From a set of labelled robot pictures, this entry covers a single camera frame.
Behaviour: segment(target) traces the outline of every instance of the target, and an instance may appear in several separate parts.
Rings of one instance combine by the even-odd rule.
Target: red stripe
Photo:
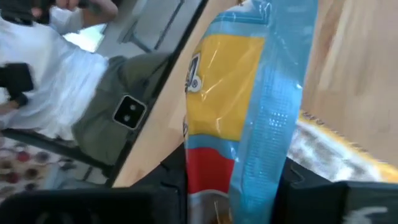
[[[187,150],[188,192],[219,190],[228,193],[234,161],[217,150],[201,147]]]

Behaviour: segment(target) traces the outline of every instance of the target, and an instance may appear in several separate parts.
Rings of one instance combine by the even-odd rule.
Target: wooden surface
[[[192,53],[217,14],[235,4],[236,0],[208,0],[114,187],[131,186],[156,168],[183,142],[184,86]]]
[[[215,15],[235,2],[209,0],[116,187],[135,183],[182,142],[183,86],[193,49]],[[396,166],[397,12],[394,0],[319,0],[302,105],[374,157]]]
[[[398,166],[398,1],[320,0],[302,108]]]

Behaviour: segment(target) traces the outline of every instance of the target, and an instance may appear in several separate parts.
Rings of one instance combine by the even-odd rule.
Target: person
[[[3,128],[34,129],[50,138],[76,141],[92,158],[114,164],[129,129],[113,121],[124,95],[139,80],[149,79],[142,93],[148,99],[170,54],[143,54],[133,58],[106,57],[82,50],[63,35],[112,21],[118,8],[111,0],[90,0],[100,13],[77,8],[77,0],[57,0],[50,8],[50,24],[32,26],[0,18],[0,66],[26,63],[34,90],[18,108],[0,106]],[[43,12],[33,8],[32,14]]]

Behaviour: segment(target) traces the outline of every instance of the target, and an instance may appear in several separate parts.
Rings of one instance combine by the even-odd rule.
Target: olive green shorts
[[[115,123],[113,114],[125,95],[130,95],[137,82],[147,80],[141,99],[148,100],[161,77],[170,54],[154,53],[127,59],[114,57],[97,86],[95,96],[81,119],[72,127],[80,149],[90,157],[113,165],[122,151],[128,128]]]

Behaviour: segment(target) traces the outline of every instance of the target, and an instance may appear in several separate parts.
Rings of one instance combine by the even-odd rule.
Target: white shirt
[[[35,87],[25,93],[28,105],[0,116],[0,121],[5,128],[36,129],[50,138],[72,140],[72,126],[87,109],[108,61],[62,36],[83,27],[81,10],[53,7],[50,14],[49,26],[22,26],[0,18],[0,66],[27,63]]]

